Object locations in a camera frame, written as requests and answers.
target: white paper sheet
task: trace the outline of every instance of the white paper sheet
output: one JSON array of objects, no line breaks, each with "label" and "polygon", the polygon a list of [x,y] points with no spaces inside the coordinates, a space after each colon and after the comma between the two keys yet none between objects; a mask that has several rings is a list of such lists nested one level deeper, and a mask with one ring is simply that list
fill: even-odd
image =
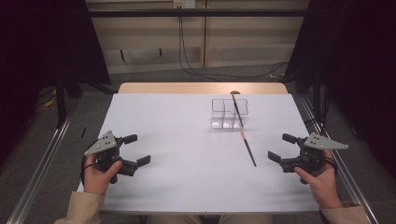
[{"label": "white paper sheet", "polygon": [[107,191],[103,210],[196,214],[318,210],[309,186],[267,158],[268,150],[282,158],[299,154],[296,145],[282,140],[282,133],[308,136],[291,95],[237,96],[248,101],[244,133],[257,167],[240,130],[211,128],[211,100],[230,97],[115,94],[99,136],[108,130],[116,137],[137,134],[137,142],[121,147],[120,155],[128,161],[151,155],[151,163],[133,177],[119,175]]}]

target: sleeve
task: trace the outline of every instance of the sleeve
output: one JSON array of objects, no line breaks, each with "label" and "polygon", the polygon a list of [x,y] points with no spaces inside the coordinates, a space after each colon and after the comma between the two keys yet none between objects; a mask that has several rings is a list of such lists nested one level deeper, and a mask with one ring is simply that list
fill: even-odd
[{"label": "sleeve", "polygon": [[356,203],[343,203],[343,208],[320,209],[331,224],[369,224],[364,208]]},{"label": "sleeve", "polygon": [[55,224],[97,224],[100,223],[99,210],[103,207],[105,196],[72,192],[67,216]]}]

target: metal rail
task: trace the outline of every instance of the metal rail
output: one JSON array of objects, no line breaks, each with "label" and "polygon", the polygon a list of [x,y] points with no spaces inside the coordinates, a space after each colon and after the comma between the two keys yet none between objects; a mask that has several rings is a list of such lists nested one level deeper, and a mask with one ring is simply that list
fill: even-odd
[{"label": "metal rail", "polygon": [[92,9],[94,18],[109,17],[303,17],[304,9]]},{"label": "metal rail", "polygon": [[[303,96],[301,98],[305,112],[309,116],[309,118],[313,119],[315,117],[314,112],[313,112],[313,106],[309,99],[306,96]],[[320,130],[322,130],[322,125],[321,123],[314,122],[314,127],[316,129],[316,132],[319,133]],[[324,130],[323,135],[325,137],[330,138],[329,134]],[[352,174],[349,172],[347,169],[346,164],[344,163],[343,159],[341,158],[341,155],[338,153],[337,150],[332,150],[332,156],[335,159],[335,162],[338,166],[338,174],[341,177],[341,180],[344,183],[344,186],[346,187],[346,190],[348,191],[351,200],[354,203],[359,203],[364,207],[364,210],[366,211],[366,215],[370,221],[371,224],[378,224],[378,221],[373,213],[372,208],[368,204],[366,198],[364,197],[363,193],[361,192],[361,189],[358,187],[357,183],[355,182],[355,179],[352,177]]]},{"label": "metal rail", "polygon": [[37,168],[35,169],[35,173],[33,174],[32,178],[29,181],[25,191],[23,192],[22,196],[20,197],[17,205],[15,206],[14,210],[9,217],[7,224],[22,224],[23,221],[26,219],[26,216],[32,206],[33,201],[35,200],[35,196],[37,195],[41,184],[44,180],[44,177],[50,168],[50,164],[59,145],[64,138],[64,134],[67,131],[67,128],[70,124],[70,120],[76,111],[78,104],[78,100],[73,101],[70,105],[70,112],[66,117],[63,125],[56,129],[49,146],[47,147],[46,152],[44,153],[43,158],[41,159],[40,163],[38,164]]}]

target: metal rod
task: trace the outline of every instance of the metal rod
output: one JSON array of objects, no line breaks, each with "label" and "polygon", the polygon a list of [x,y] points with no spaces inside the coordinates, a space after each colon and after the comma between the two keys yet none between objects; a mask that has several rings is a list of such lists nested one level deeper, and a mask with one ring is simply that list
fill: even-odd
[{"label": "metal rod", "polygon": [[28,186],[26,187],[24,193],[20,197],[14,210],[12,211],[12,214],[9,217],[7,224],[22,224],[23,221],[25,220],[30,210],[30,207],[33,204],[33,201],[35,200],[35,196],[37,195],[41,187],[44,177],[48,169],[50,168],[52,159],[56,154],[56,151],[59,145],[61,144],[62,139],[64,138],[70,120],[77,108],[77,104],[78,104],[78,100],[74,101],[74,103],[71,104],[70,106],[71,109],[68,116],[66,117],[66,120],[64,121],[64,123],[60,128],[56,129],[52,137],[52,140],[50,141],[49,146],[47,147],[47,150],[44,153],[43,158],[41,159],[41,162],[38,164],[37,168],[35,169],[35,173],[30,179]]},{"label": "metal rod", "polygon": [[[313,112],[313,106],[309,99],[306,96],[303,96],[301,98],[305,112],[308,114],[309,118],[313,119],[315,117],[314,112]],[[329,134],[326,132],[326,130],[322,127],[320,122],[314,121],[314,127],[319,133],[322,131],[322,134],[325,137],[330,138]],[[364,210],[366,211],[366,215],[370,221],[371,224],[378,224],[378,221],[376,220],[375,214],[368,204],[366,198],[364,197],[363,193],[361,192],[361,189],[358,187],[358,184],[355,182],[355,179],[352,177],[352,174],[349,172],[347,169],[346,164],[344,163],[343,159],[341,158],[341,155],[338,153],[337,150],[332,150],[332,156],[335,159],[335,162],[337,163],[338,166],[338,172],[341,177],[341,180],[344,183],[344,186],[346,187],[346,190],[349,193],[349,196],[351,197],[352,201],[355,203],[359,203],[364,207]]]},{"label": "metal rod", "polygon": [[[68,12],[85,14],[87,12]],[[304,9],[92,9],[93,18],[108,17],[304,17]]]}]

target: hand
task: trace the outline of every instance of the hand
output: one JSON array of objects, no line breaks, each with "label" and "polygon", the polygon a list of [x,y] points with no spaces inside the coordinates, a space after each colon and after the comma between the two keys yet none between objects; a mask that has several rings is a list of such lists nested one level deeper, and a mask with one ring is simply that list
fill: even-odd
[{"label": "hand", "polygon": [[[95,155],[89,155],[85,160],[85,166],[95,163]],[[84,192],[106,195],[110,179],[121,168],[122,162],[116,161],[105,172],[95,169],[94,165],[87,167],[84,171]]]},{"label": "hand", "polygon": [[[324,151],[324,156],[332,159],[329,150]],[[320,208],[343,207],[337,193],[334,168],[330,164],[325,163],[324,171],[318,176],[312,176],[299,167],[294,168],[294,172],[309,184],[312,196]]]}]

